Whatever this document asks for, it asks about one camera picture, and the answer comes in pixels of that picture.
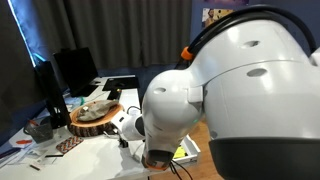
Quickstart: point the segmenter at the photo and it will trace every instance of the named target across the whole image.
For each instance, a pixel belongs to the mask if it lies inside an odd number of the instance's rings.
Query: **desk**
[[[102,88],[107,78],[98,78],[100,85],[85,101],[107,99],[109,92],[103,92]],[[130,106],[139,105],[137,89],[123,90],[120,103],[127,110]],[[18,136],[28,136],[22,130]],[[54,130],[54,138],[48,142],[35,145],[35,149],[47,150],[44,154],[59,154],[55,146],[72,136],[66,127]],[[188,153],[187,157],[176,159],[183,166],[197,163],[200,150],[187,136],[181,143]],[[144,143],[142,141],[130,141],[129,148],[121,148],[116,139],[109,139],[104,135],[84,138],[84,141],[73,150],[57,158],[58,162],[45,165],[37,171],[28,164],[6,165],[0,169],[0,179],[12,180],[105,180],[105,179],[146,179],[147,176],[159,172],[150,172],[140,163]]]

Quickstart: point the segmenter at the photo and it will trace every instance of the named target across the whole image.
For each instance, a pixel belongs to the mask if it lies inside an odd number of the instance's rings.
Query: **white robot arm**
[[[249,15],[235,12],[238,21],[218,21],[188,69],[152,80],[142,104],[146,167],[168,168],[204,113],[222,177],[320,178],[317,54],[309,60],[273,9],[257,6]]]

